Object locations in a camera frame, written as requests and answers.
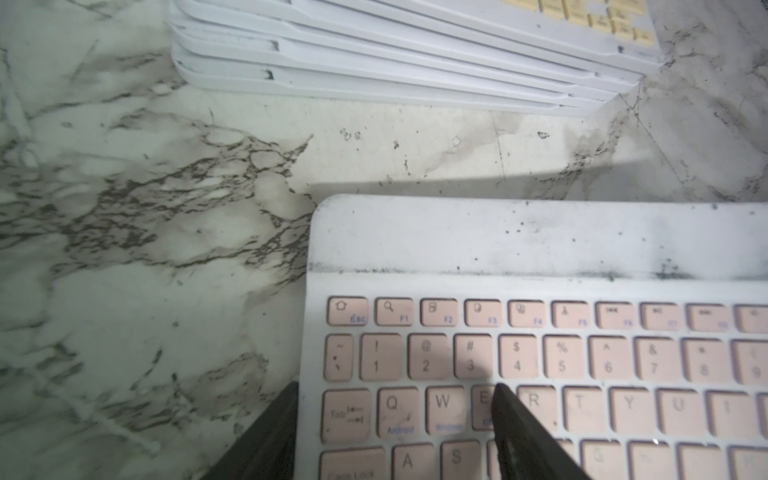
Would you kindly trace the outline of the pink keyboard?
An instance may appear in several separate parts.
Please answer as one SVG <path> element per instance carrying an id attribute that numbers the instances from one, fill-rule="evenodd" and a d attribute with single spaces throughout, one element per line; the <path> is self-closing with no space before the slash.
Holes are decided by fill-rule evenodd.
<path id="1" fill-rule="evenodd" d="M 592 108 L 509 99 L 482 94 L 334 75 L 304 78 L 286 69 L 247 67 L 240 76 L 215 75 L 206 64 L 195 65 L 177 58 L 173 64 L 189 84 L 208 90 L 311 97 L 429 107 L 476 109 L 524 114 L 585 117 Z"/>
<path id="2" fill-rule="evenodd" d="M 215 75 L 228 75 L 228 74 L 234 74 L 234 75 L 242 75 L 247 67 L 263 67 L 263 68 L 280 68 L 280 69 L 286 69 L 290 70 L 292 72 L 298 73 L 300 76 L 307 78 L 311 75 L 313 76 L 325 76 L 325 75 L 334 75 L 339 76 L 341 78 L 354 78 L 354 79 L 369 79 L 369 80 L 378 80 L 378 79 L 370 79 L 370 78 L 364 78 L 364 77 L 355 77 L 355 76 L 348 76 L 348 75 L 340 75 L 340 74 L 334 74 L 334 73 L 324 73 L 324 72 L 318 72 L 313 70 L 303 70 L 298 68 L 291 68 L 291 67 L 280 67 L 280 66 L 273 66 L 269 64 L 262 64 L 262 63 L 252 63 L 252 62 L 243 62 L 243 61 L 237 61 L 237 60 L 230 60 L 230 59 L 221 59 L 216 57 L 209 57 L 204 55 L 198 55 L 196 53 L 191 52 L 190 50 L 182 47 L 177 42 L 171 43 L 171 59 L 173 60 L 177 58 L 183 62 L 189 62 L 191 64 L 195 65 L 203 65 L 206 64 L 208 68 L 213 72 Z M 409 83 L 402 83 L 402 82 L 396 82 L 400 84 L 408 84 L 408 85 L 416 85 L 416 84 L 409 84 Z M 530 100 L 535 102 L 543 102 L 543 103 L 549 103 L 549 104 L 556 104 L 556 105 L 564 105 L 564 106 L 572 106 L 572 107 L 587 107 L 592 108 L 594 111 L 598 110 L 600 107 L 602 107 L 605 103 L 600 100 L 591 100 L 591 99 L 583 99 L 576 97 L 575 104 L 574 105 L 567 105 L 563 100 L 554 99 L 554 100 L 546 100 L 546 99 L 527 99 L 522 98 L 519 95 L 515 94 L 511 97 L 504 97 L 504 96 L 495 96 L 495 97 L 503 97 L 503 98 L 509 98 L 509 99 L 520 99 L 520 100 Z"/>
<path id="3" fill-rule="evenodd" d="M 507 386 L 592 479 L 767 475 L 767 208 L 336 195 L 294 475 L 498 479 Z"/>

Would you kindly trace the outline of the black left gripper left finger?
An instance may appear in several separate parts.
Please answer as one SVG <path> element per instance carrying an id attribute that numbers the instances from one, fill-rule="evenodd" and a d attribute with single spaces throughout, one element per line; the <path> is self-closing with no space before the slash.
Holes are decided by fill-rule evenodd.
<path id="1" fill-rule="evenodd" d="M 202 476 L 203 480 L 291 480 L 299 383 L 287 385 L 256 421 Z"/>

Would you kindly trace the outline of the green keyboard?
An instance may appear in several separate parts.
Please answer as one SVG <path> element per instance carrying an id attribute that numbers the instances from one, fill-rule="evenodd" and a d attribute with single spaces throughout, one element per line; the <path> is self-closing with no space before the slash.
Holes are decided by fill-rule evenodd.
<path id="1" fill-rule="evenodd" d="M 188 18 L 328 47 L 349 54 L 429 67 L 485 80 L 531 86 L 595 98 L 599 91 L 625 93 L 641 76 L 594 60 L 557 54 L 531 45 L 486 36 L 466 39 L 461 29 L 440 20 L 415 25 L 417 15 L 377 1 L 350 6 L 329 1 L 176 1 Z"/>

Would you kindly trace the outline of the yellow keyboard mid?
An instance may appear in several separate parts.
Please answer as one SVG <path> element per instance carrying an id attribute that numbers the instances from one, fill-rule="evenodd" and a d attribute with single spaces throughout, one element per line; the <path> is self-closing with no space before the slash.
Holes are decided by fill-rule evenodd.
<path id="1" fill-rule="evenodd" d="M 664 63 L 645 1 L 295 1 L 319 18 L 332 8 L 372 14 L 486 46 L 552 60 L 572 57 L 650 74 Z"/>

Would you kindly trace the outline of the white keyboard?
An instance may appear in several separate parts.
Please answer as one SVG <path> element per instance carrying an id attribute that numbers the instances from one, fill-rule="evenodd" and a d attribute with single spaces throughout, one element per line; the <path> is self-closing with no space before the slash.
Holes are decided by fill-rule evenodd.
<path id="1" fill-rule="evenodd" d="M 616 96 L 607 90 L 515 72 L 486 78 L 481 67 L 426 54 L 398 53 L 389 59 L 317 45 L 202 21 L 176 8 L 170 9 L 168 20 L 180 46 L 208 57 L 571 107 L 596 107 Z"/>

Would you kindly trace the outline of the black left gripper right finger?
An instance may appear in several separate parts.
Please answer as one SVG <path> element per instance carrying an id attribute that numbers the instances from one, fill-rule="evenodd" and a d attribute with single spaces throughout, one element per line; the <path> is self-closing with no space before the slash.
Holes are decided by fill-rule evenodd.
<path id="1" fill-rule="evenodd" d="M 589 479 L 503 383 L 495 385 L 491 418 L 502 479 Z"/>

